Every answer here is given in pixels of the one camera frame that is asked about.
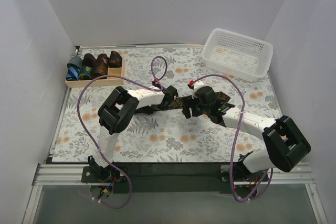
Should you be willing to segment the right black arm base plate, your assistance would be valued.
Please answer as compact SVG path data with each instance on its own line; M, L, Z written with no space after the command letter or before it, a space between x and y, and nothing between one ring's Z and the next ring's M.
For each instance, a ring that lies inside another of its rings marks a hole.
M250 173L248 170L243 170L241 168L233 168L233 181L234 182L247 182L256 183L262 177L263 171L258 171L256 173ZM229 182L229 165L220 166L219 170L216 172L217 177L222 182Z

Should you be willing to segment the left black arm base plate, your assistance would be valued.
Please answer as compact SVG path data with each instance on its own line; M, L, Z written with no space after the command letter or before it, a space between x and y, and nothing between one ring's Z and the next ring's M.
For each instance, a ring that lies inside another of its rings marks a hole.
M114 168L106 167L99 171L95 171L92 167L83 168L81 182L82 183L125 183L127 181L124 175Z

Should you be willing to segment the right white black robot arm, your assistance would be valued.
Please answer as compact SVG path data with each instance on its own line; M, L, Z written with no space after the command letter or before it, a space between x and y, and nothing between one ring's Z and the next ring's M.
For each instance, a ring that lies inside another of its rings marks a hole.
M265 149L240 156L229 170L233 178L251 180L259 171L277 168L290 172L311 151L311 146L292 118L265 118L229 103L229 97L211 87L198 88L182 99L186 118L207 115L215 124L239 129L264 141Z

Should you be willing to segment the black tie with gold keys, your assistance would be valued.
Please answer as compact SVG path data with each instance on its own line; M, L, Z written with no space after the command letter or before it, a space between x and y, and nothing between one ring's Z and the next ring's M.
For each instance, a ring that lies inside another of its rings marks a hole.
M230 100L230 96L225 94L224 92L215 92L216 98L220 100L222 103L227 103ZM185 106L188 108L190 107L189 104L194 104L197 98L193 98L192 95L178 97L173 100L170 104L168 104L163 110L175 110L175 109L182 109Z

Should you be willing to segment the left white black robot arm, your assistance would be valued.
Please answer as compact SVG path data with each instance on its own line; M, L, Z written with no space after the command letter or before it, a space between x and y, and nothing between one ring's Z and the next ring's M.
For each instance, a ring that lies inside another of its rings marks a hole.
M88 157L92 174L100 182L111 178L114 148L119 134L130 124L136 113L151 114L168 108L177 97L177 89L173 86L155 92L150 89L126 90L116 87L98 110L100 134L98 150Z

